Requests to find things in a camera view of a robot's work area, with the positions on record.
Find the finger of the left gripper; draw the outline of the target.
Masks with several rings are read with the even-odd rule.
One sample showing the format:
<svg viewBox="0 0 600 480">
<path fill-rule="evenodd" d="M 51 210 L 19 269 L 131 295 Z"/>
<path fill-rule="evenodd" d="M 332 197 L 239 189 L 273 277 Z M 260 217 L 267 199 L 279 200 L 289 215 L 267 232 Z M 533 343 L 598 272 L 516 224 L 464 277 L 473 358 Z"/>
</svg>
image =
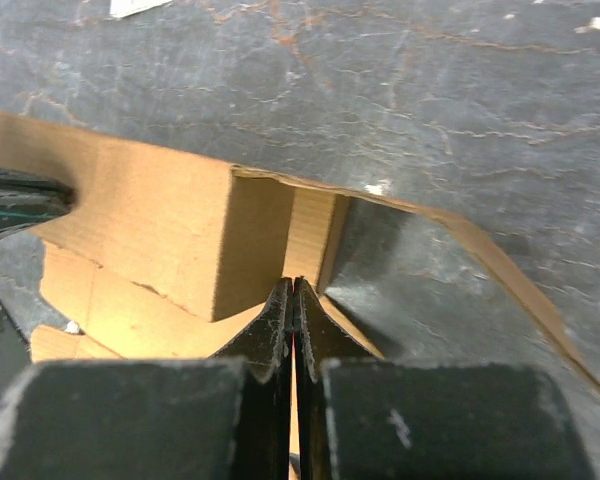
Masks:
<svg viewBox="0 0 600 480">
<path fill-rule="evenodd" d="M 74 190 L 37 174 L 0 167 L 0 240 L 69 214 Z"/>
</svg>

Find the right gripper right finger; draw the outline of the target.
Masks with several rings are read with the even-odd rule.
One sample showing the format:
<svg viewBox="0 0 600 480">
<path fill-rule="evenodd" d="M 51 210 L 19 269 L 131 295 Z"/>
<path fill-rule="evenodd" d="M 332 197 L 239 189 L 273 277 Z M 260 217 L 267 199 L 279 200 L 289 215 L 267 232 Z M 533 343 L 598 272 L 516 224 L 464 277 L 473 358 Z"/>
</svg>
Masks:
<svg viewBox="0 0 600 480">
<path fill-rule="evenodd" d="M 556 382 L 528 365 L 375 357 L 294 282 L 304 479 L 591 479 Z"/>
</svg>

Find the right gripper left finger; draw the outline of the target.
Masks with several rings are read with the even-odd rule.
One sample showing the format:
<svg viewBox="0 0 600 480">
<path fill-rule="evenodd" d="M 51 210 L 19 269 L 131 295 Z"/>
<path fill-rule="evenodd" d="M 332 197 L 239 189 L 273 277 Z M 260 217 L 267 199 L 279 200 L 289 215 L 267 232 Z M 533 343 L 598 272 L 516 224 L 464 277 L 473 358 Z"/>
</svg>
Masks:
<svg viewBox="0 0 600 480">
<path fill-rule="evenodd" d="M 0 479 L 284 479 L 293 287 L 204 359 L 34 364 L 0 402 Z"/>
</svg>

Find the cardboard box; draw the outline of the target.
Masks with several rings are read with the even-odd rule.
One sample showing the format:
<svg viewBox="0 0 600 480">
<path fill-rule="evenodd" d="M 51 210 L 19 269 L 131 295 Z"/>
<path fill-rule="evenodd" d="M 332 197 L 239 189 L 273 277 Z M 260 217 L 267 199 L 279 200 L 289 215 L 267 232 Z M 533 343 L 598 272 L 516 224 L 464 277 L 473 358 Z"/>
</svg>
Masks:
<svg viewBox="0 0 600 480">
<path fill-rule="evenodd" d="M 69 214 L 28 229 L 46 248 L 43 297 L 78 332 L 36 327 L 30 366 L 208 358 L 261 312 L 279 280 L 291 280 L 284 479 L 304 479 L 295 280 L 305 279 L 329 316 L 375 357 L 390 360 L 322 294 L 353 198 L 443 226 L 563 356 L 585 370 L 555 305 L 483 230 L 455 213 L 1 111 L 0 167 L 51 177 L 75 193 Z"/>
</svg>

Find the white paper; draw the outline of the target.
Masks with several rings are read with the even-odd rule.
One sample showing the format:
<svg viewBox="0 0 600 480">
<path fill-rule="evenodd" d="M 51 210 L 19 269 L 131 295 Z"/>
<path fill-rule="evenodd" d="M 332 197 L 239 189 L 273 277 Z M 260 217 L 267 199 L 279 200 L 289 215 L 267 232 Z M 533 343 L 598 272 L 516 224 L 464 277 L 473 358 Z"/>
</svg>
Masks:
<svg viewBox="0 0 600 480">
<path fill-rule="evenodd" d="M 168 3 L 170 0 L 111 0 L 109 16 L 113 19 L 123 19 Z"/>
</svg>

